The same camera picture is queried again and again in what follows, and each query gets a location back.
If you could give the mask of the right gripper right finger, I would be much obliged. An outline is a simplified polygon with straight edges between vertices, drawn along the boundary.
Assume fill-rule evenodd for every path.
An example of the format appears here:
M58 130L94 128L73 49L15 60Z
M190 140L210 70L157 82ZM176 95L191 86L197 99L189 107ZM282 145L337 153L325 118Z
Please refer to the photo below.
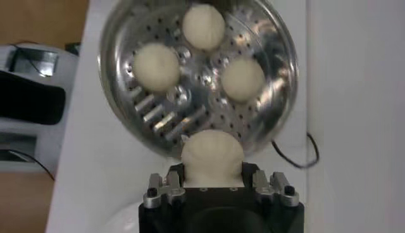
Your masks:
M265 171L256 164L243 162L242 180L244 187L255 192L259 203L267 200L273 204L277 200L288 208L295 208L300 204L299 193L282 172L273 172L267 177Z

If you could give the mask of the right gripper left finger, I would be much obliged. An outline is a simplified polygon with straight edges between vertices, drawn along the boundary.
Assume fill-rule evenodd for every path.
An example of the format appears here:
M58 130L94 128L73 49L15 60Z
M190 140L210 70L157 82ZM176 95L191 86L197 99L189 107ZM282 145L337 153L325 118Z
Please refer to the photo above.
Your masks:
M152 173L149 177L149 185L143 195L143 206L146 209L159 208L163 198L169 205L181 205L185 202L184 188L184 165L173 165L163 179L158 173Z

